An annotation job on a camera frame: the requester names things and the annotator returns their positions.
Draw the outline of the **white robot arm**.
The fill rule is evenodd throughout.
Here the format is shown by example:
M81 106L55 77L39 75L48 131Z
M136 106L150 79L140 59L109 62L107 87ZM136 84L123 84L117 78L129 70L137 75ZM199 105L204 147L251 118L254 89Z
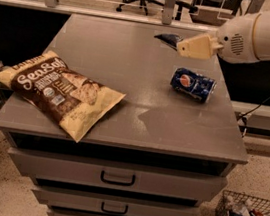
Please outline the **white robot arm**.
M230 64L270 61L270 11L235 17L215 32L177 43L183 57L208 59L217 54Z

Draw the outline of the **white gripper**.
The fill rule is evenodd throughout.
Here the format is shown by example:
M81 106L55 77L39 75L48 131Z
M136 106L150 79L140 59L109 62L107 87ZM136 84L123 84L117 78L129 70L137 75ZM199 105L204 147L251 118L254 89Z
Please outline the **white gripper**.
M218 51L220 58L231 64L258 62L262 19L261 12L237 16L226 21L216 37L203 33L183 39L177 43L177 51L183 57L203 60L210 59Z

